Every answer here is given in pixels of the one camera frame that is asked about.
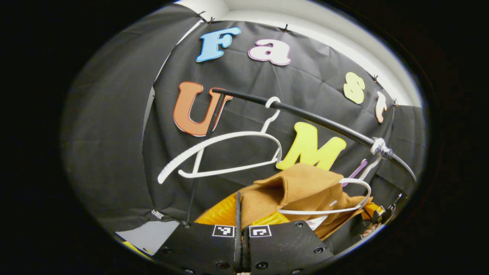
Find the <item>brown shirt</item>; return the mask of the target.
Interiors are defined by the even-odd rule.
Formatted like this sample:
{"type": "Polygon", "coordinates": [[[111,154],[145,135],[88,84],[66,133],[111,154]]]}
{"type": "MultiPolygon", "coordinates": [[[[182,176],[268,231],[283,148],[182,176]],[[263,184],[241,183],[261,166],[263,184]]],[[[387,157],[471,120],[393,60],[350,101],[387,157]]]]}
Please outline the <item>brown shirt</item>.
{"type": "MultiPolygon", "coordinates": [[[[364,196],[349,196],[339,181],[341,174],[297,163],[267,179],[256,180],[240,189],[241,228],[251,226],[280,209],[298,211],[327,211],[355,207],[364,196]]],[[[362,213],[355,211],[329,214],[314,230],[325,240],[350,219],[362,213]]],[[[310,220],[317,215],[286,215],[289,221],[310,220]]]]}

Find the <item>black backdrop cloth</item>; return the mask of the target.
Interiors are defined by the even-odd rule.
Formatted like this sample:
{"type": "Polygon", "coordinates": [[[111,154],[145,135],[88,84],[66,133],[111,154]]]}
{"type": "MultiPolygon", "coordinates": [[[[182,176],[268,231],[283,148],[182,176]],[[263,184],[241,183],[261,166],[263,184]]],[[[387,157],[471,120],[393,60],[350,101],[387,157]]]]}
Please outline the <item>black backdrop cloth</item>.
{"type": "MultiPolygon", "coordinates": [[[[157,176],[204,140],[218,103],[213,86],[189,79],[194,61],[188,36],[203,23],[192,8],[177,3],[119,33],[83,68],[63,117],[61,148],[80,200],[105,229],[147,255],[164,243],[164,229],[176,225],[172,219],[186,219],[191,197],[191,179],[178,170],[162,185],[157,176]],[[152,210],[164,217],[157,219],[152,210]]],[[[420,176],[428,137],[419,102],[387,107],[380,99],[373,112],[339,105],[309,112],[383,138],[420,176]]],[[[356,176],[356,168],[365,170],[363,159],[375,159],[369,148],[288,113],[271,122],[267,133],[280,141],[283,162],[200,178],[192,221],[234,226],[230,211],[236,192],[297,163],[356,176]]],[[[276,149],[274,141],[259,136],[222,141],[206,148],[199,170],[265,162],[276,149]]],[[[279,222],[290,221],[278,211],[251,226],[279,222]]]]}

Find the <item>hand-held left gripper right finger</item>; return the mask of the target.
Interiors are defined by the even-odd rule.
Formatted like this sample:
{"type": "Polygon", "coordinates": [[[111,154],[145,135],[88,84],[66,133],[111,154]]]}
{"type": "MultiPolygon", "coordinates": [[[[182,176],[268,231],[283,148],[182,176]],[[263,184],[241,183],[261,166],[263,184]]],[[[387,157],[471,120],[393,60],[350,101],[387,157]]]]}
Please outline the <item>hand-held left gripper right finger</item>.
{"type": "Polygon", "coordinates": [[[333,257],[305,221],[243,230],[242,271],[249,275],[305,275],[333,257]]]}

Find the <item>black clothes rack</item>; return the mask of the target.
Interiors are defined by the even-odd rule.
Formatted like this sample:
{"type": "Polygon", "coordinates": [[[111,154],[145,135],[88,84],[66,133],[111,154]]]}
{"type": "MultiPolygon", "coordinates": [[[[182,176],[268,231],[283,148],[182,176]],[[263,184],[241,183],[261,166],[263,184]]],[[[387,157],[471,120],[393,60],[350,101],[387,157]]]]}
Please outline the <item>black clothes rack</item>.
{"type": "MultiPolygon", "coordinates": [[[[304,111],[301,108],[293,107],[288,104],[283,104],[281,103],[280,99],[278,97],[274,96],[270,99],[264,99],[259,96],[254,96],[250,94],[245,94],[242,92],[234,92],[230,90],[225,90],[225,89],[220,89],[220,88],[214,88],[212,90],[213,92],[218,92],[223,95],[231,95],[234,97],[237,97],[239,99],[244,99],[246,101],[254,102],[260,105],[264,105],[266,108],[274,108],[274,109],[279,109],[280,111],[286,111],[288,113],[297,115],[303,119],[309,120],[313,123],[319,124],[325,128],[328,128],[338,134],[341,134],[349,139],[352,139],[355,142],[358,142],[359,144],[371,148],[373,145],[373,139],[369,138],[363,134],[360,134],[359,132],[348,128],[342,124],[336,123],[332,120],[328,120],[324,117],[321,117],[319,115],[315,115],[313,113],[304,111]]],[[[412,181],[414,183],[417,182],[417,177],[414,174],[413,170],[406,164],[405,161],[403,161],[399,156],[397,156],[395,153],[393,153],[393,158],[388,159],[390,162],[395,164],[397,167],[400,167],[400,169],[404,170],[407,175],[410,176],[412,181]]]]}

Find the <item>white plastic hanger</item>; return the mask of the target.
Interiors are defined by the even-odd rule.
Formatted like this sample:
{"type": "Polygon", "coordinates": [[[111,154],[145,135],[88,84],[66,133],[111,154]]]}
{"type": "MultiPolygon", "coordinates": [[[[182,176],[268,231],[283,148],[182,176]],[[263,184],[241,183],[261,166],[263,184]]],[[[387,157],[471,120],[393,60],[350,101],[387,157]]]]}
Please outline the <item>white plastic hanger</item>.
{"type": "Polygon", "coordinates": [[[365,177],[367,174],[380,162],[381,156],[378,156],[374,162],[369,164],[367,168],[363,171],[359,179],[353,179],[353,178],[344,178],[339,181],[339,183],[357,183],[361,186],[364,186],[367,189],[367,195],[365,198],[355,207],[351,208],[346,208],[346,209],[339,209],[339,210],[327,210],[327,211],[298,211],[298,210],[283,210],[280,209],[279,213],[281,214],[286,214],[286,215],[327,215],[327,214],[338,214],[341,212],[347,212],[347,211],[354,211],[357,209],[361,209],[367,204],[367,201],[370,197],[371,194],[371,187],[364,181],[365,177]]]}
{"type": "Polygon", "coordinates": [[[206,176],[215,176],[215,175],[222,175],[225,173],[232,173],[232,172],[237,172],[237,171],[243,171],[243,170],[248,170],[252,168],[257,168],[257,167],[263,167],[268,164],[278,164],[282,160],[282,145],[278,139],[276,139],[274,136],[271,134],[267,133],[267,129],[271,122],[274,122],[280,114],[280,110],[277,109],[274,113],[273,116],[269,117],[263,124],[262,129],[258,132],[256,131],[242,131],[242,132],[233,132],[233,133],[227,133],[227,134],[222,134],[219,136],[212,137],[211,139],[208,139],[206,141],[202,141],[195,146],[192,146],[191,148],[185,150],[181,154],[177,155],[173,160],[171,160],[159,173],[157,176],[157,182],[162,185],[164,181],[170,176],[170,174],[177,169],[180,164],[183,164],[187,159],[192,157],[193,155],[196,155],[196,160],[194,161],[194,167],[193,171],[191,173],[187,173],[183,170],[179,170],[178,174],[180,176],[183,176],[184,178],[187,179],[196,179],[196,178],[203,178],[206,176]],[[229,139],[237,139],[241,138],[244,136],[259,136],[263,138],[270,139],[274,141],[277,145],[277,149],[274,153],[274,156],[271,158],[271,160],[265,161],[265,162],[260,162],[256,164],[248,164],[244,165],[241,167],[233,167],[233,168],[226,168],[226,169],[221,169],[221,170],[213,170],[213,171],[204,171],[204,172],[199,172],[198,169],[200,167],[200,163],[202,160],[203,156],[203,151],[208,148],[209,146],[219,143],[225,140],[229,139]]]}

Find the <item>white tape wrap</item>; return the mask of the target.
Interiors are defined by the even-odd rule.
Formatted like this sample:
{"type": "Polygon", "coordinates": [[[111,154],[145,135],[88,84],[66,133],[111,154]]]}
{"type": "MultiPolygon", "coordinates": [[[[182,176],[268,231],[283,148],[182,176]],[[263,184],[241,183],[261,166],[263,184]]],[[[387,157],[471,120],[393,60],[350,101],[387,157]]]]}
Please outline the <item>white tape wrap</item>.
{"type": "Polygon", "coordinates": [[[372,153],[372,155],[377,155],[378,157],[384,159],[393,158],[393,150],[386,145],[384,139],[380,137],[373,137],[372,140],[374,141],[370,148],[370,152],[372,153]]]}

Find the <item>white laundry hamper yellow rim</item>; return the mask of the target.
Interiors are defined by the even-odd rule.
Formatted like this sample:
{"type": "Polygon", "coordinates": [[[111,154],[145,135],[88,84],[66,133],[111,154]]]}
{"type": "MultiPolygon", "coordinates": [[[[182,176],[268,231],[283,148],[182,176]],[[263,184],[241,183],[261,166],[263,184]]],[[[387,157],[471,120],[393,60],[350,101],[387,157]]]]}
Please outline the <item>white laundry hamper yellow rim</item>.
{"type": "Polygon", "coordinates": [[[133,252],[137,253],[138,255],[144,257],[145,259],[148,259],[149,261],[153,261],[153,259],[149,255],[143,253],[140,249],[135,247],[130,242],[123,241],[122,244],[125,245],[128,249],[131,249],[133,252]]]}

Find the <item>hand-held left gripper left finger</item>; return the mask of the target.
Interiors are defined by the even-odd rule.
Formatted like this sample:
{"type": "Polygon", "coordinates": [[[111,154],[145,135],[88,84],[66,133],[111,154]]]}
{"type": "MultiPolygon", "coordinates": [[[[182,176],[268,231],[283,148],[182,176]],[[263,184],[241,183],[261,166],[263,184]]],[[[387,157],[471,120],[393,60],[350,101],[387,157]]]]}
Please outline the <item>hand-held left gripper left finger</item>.
{"type": "Polygon", "coordinates": [[[153,258],[181,275],[237,275],[241,268],[241,193],[235,225],[180,223],[153,258]]]}

